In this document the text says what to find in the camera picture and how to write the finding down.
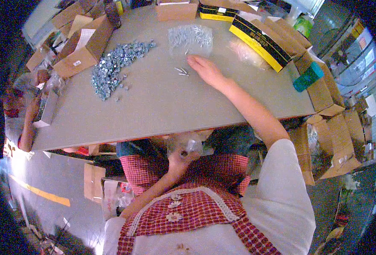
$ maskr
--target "pile of screws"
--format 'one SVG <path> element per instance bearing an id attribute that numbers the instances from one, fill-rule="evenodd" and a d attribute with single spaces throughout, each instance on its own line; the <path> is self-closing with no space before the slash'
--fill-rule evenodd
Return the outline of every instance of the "pile of screws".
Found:
<path id="1" fill-rule="evenodd" d="M 129 87 L 123 86 L 121 83 L 127 74 L 120 75 L 121 68 L 144 57 L 144 54 L 155 46 L 154 39 L 151 39 L 151 42 L 135 41 L 129 44 L 118 44 L 114 50 L 100 59 L 99 64 L 94 66 L 91 84 L 95 94 L 105 101 L 118 87 L 124 87 L 127 91 Z"/>
<path id="2" fill-rule="evenodd" d="M 168 29 L 170 48 L 194 43 L 200 45 L 201 48 L 212 48 L 212 39 L 212 29 L 204 26 L 185 25 Z"/>
<path id="3" fill-rule="evenodd" d="M 185 71 L 185 69 L 184 68 L 176 68 L 176 67 L 174 67 L 174 69 L 175 70 L 178 70 L 179 72 L 180 72 L 180 74 L 179 75 L 184 75 L 184 76 L 189 76 L 189 74 L 187 73 L 187 71 Z"/>

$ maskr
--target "pile of hex nuts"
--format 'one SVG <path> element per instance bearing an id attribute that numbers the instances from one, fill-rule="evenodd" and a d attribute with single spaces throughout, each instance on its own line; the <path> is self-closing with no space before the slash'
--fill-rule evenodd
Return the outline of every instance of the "pile of hex nuts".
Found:
<path id="1" fill-rule="evenodd" d="M 120 74 L 121 68 L 144 57 L 144 54 L 156 46 L 153 41 L 151 39 L 151 42 L 135 41 L 130 44 L 118 44 L 114 50 L 103 56 L 92 71 L 91 84 L 95 94 L 105 101 L 118 87 L 128 90 L 128 87 L 122 84 L 127 75 Z"/>

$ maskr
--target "floor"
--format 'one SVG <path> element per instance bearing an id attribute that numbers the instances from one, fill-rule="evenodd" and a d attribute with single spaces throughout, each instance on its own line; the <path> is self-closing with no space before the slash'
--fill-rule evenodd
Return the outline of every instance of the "floor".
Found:
<path id="1" fill-rule="evenodd" d="M 17 151 L 13 158 L 3 159 L 0 168 L 32 187 L 69 200 L 69 207 L 59 204 L 22 187 L 9 177 L 12 197 L 20 205 L 28 223 L 47 234 L 55 235 L 72 251 L 71 254 L 101 255 L 105 223 L 101 206 L 84 197 L 84 163 L 84 160 L 55 154 L 49 158 L 42 151 L 36 151 L 28 161 L 26 153 Z M 329 233 L 340 183 L 336 177 L 322 180 L 317 186 L 307 186 L 317 225 L 311 252 Z M 255 186 L 251 186 L 249 192 L 254 189 Z M 65 227 L 64 218 L 70 227 Z"/>
<path id="2" fill-rule="evenodd" d="M 37 151 L 28 161 L 14 155 L 3 164 L 6 171 L 26 184 L 59 197 L 68 198 L 70 207 L 36 195 L 11 177 L 12 197 L 20 205 L 28 222 L 44 233 L 56 236 L 69 254 L 102 254 L 104 221 L 101 206 L 84 198 L 83 170 L 86 161 L 66 156 L 48 158 Z M 69 222 L 65 227 L 64 218 Z"/>

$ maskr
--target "flower button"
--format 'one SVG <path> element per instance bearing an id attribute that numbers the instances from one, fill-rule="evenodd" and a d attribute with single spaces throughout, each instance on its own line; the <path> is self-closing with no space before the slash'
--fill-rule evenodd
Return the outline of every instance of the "flower button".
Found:
<path id="1" fill-rule="evenodd" d="M 172 194 L 171 195 L 171 199 L 174 200 L 174 201 L 178 201 L 180 200 L 182 197 L 178 194 Z"/>
<path id="2" fill-rule="evenodd" d="M 174 208 L 174 207 L 177 207 L 181 204 L 180 201 L 174 201 L 172 202 L 171 204 L 168 205 L 168 208 Z"/>
<path id="3" fill-rule="evenodd" d="M 166 218 L 168 219 L 169 222 L 176 222 L 182 219 L 182 215 L 176 212 L 170 212 L 169 214 L 166 215 Z"/>

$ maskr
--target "yellow and black box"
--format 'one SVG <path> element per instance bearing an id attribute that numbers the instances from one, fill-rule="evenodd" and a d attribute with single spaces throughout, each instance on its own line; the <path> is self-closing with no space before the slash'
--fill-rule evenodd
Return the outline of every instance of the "yellow and black box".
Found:
<path id="1" fill-rule="evenodd" d="M 203 19 L 208 20 L 223 20 L 232 22 L 235 15 L 238 13 L 238 10 L 217 7 L 212 5 L 199 5 L 199 15 Z"/>
<path id="2" fill-rule="evenodd" d="M 199 15 L 203 19 L 232 22 L 239 11 L 255 13 L 246 3 L 232 3 L 229 0 L 200 0 Z"/>
<path id="3" fill-rule="evenodd" d="M 288 42 L 257 19 L 247 21 L 236 15 L 229 31 L 260 54 L 276 72 L 280 72 L 297 55 Z"/>

